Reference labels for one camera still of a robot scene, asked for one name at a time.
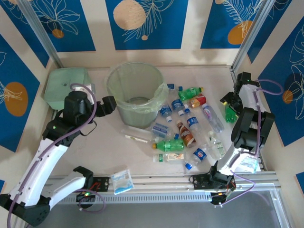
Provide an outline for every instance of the white tabletop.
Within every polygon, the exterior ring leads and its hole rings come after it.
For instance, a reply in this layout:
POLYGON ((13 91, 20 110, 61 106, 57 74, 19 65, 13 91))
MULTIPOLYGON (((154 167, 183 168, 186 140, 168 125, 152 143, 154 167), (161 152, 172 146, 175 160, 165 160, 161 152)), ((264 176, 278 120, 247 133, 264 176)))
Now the white tabletop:
MULTIPOLYGON (((160 67, 167 83, 174 83, 187 89, 192 86, 204 87, 204 95, 209 105, 213 107, 218 117, 224 124, 225 130, 219 134, 226 150, 230 147, 230 135, 233 125, 225 122, 225 107, 219 101, 226 93, 233 90, 233 82, 227 67, 160 67)), ((89 75, 96 86, 96 98, 101 100, 107 96, 103 81, 108 76, 109 69, 90 70, 89 75)), ((208 121, 203 116, 201 109, 192 109, 203 127, 205 137, 212 130, 208 121)), ((167 124, 178 132, 175 125, 177 115, 173 116, 171 123, 166 123, 162 117, 157 117, 157 122, 167 124)), ((78 136, 74 139, 68 151, 63 155, 52 175, 68 175, 75 167, 83 166, 96 175, 108 175, 117 171, 130 169, 131 174, 175 174, 188 172, 182 164, 168 164, 153 162, 152 156, 160 151, 153 150, 151 145, 127 139, 120 133, 123 122, 115 110, 111 115, 96 118, 97 128, 87 137, 78 136)), ((89 132, 93 126, 88 126, 84 132, 89 132)), ((195 148, 187 149, 191 154, 195 148)), ((214 160, 208 157, 191 172, 207 172, 214 160)))

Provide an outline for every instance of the plastic bottle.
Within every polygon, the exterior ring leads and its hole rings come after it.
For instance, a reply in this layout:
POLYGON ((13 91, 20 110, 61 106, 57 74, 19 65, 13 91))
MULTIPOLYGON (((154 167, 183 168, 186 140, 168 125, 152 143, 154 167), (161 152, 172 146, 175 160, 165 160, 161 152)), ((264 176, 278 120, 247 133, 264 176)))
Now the plastic bottle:
POLYGON ((133 139, 144 143, 158 143, 163 140, 163 138, 154 135, 152 132, 127 125, 123 127, 121 133, 128 139, 133 139))
POLYGON ((153 149, 159 149, 161 151, 182 151, 184 149, 184 142, 182 139, 171 139, 163 140, 159 143, 154 143, 152 145, 153 149))
POLYGON ((166 102, 160 109, 160 114, 163 118, 166 118, 167 122, 171 122, 172 121, 172 110, 170 108, 170 106, 168 105, 168 103, 166 102))
POLYGON ((201 161, 207 157, 207 154, 205 153, 206 150, 208 150, 207 144, 197 148, 195 152, 191 155, 190 159, 186 161, 186 168, 190 170, 194 165, 198 165, 199 163, 201 163, 201 161))
POLYGON ((170 127, 167 127, 160 123, 153 122, 152 125, 150 126, 149 130, 153 134, 155 134, 163 139, 173 139, 173 138, 178 139, 179 138, 179 134, 174 133, 174 131, 170 127))
POLYGON ((169 88, 169 101, 174 112, 177 112, 179 116, 184 115, 184 104, 180 100, 180 97, 175 89, 174 84, 167 84, 169 88))
POLYGON ((197 96, 202 91, 204 91, 203 87, 191 87, 187 90, 180 91, 179 96, 180 96, 181 100, 184 101, 184 100, 191 99, 191 98, 197 96))
POLYGON ((153 155, 153 162, 183 163, 185 155, 183 153, 159 153, 153 155))
POLYGON ((215 133, 220 133, 224 130, 224 126, 220 119, 218 118, 217 114, 213 110, 213 108, 208 105, 207 103, 201 106, 205 117, 208 119, 209 124, 211 125, 212 129, 215 133))
POLYGON ((179 128, 179 130, 180 130, 180 136, 183 139, 185 145, 188 148, 191 148, 191 147, 195 146, 196 145, 196 140, 194 139, 194 136, 188 130, 188 128, 185 127, 185 125, 182 123, 182 121, 178 120, 176 122, 176 125, 179 128))
POLYGON ((202 132, 202 127, 199 124, 197 118, 193 113, 191 113, 189 107, 187 104, 185 104, 185 116, 186 116, 186 121, 188 124, 188 127, 192 131, 192 133, 197 134, 202 132))
POLYGON ((222 158, 225 155, 226 151, 221 140, 217 137, 214 131, 208 132, 208 137, 213 145, 212 149, 217 150, 220 154, 220 157, 222 158))
POLYGON ((206 103, 206 97, 203 94, 199 94, 188 101, 188 106, 191 108, 196 108, 205 103, 206 103))

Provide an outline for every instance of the brown bottle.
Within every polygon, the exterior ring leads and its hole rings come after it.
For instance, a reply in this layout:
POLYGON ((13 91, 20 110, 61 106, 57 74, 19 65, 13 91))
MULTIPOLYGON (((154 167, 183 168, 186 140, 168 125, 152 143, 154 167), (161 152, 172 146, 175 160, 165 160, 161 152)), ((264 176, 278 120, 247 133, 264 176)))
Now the brown bottle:
POLYGON ((191 147, 195 146, 196 141, 195 141, 193 135, 191 134, 189 129, 187 127, 185 127, 185 125, 182 123, 182 121, 178 120, 176 122, 176 125, 180 130, 180 136, 183 139, 186 147, 191 148, 191 147))

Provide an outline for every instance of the green storage box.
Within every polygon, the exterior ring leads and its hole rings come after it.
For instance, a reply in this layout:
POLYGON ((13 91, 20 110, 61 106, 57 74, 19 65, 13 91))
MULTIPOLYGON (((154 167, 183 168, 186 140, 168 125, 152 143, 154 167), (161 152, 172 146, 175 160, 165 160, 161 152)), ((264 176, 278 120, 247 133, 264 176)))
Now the green storage box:
POLYGON ((71 92, 72 83, 89 84, 91 79, 85 68, 62 68, 53 70, 47 82, 44 100, 54 110, 64 108, 65 97, 71 92))

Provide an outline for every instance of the robotic arm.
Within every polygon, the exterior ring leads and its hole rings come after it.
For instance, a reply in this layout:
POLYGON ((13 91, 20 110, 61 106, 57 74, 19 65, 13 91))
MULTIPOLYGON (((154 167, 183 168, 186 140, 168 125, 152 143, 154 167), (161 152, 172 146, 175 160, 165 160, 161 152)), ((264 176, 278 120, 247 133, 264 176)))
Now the robotic arm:
POLYGON ((231 134, 232 145, 208 173, 193 176, 195 189, 229 189, 222 195, 211 194, 216 196, 211 202, 214 205, 226 202, 227 197, 236 189, 233 172, 245 159, 252 163, 256 161, 274 122, 275 116, 266 112, 259 94, 256 93, 259 87, 258 82, 251 80, 250 73, 243 72, 237 76, 234 92, 229 92, 221 99, 238 116, 231 134))
MULTIPOLYGON (((87 87, 94 90, 93 84, 87 87)), ((114 97, 107 96, 102 100, 104 104, 101 104, 100 101, 96 104, 95 117, 108 115, 116 108, 114 97)), ((67 151, 73 140, 82 134, 80 130, 59 141, 44 154, 43 158, 41 158, 41 153, 54 141, 88 121, 93 113, 93 105, 94 100, 90 92, 81 86, 73 87, 73 91, 65 98, 64 109, 59 111, 55 119, 47 124, 39 149, 20 182, 9 194, 0 195, 0 206, 10 210, 11 205, 14 204, 11 212, 35 227, 41 224, 50 210, 71 192, 78 189, 89 189, 92 186, 93 172, 81 166, 75 168, 70 175, 58 183, 49 187, 45 186, 58 160, 67 151), (19 189, 24 181, 26 184, 20 192, 19 189)))

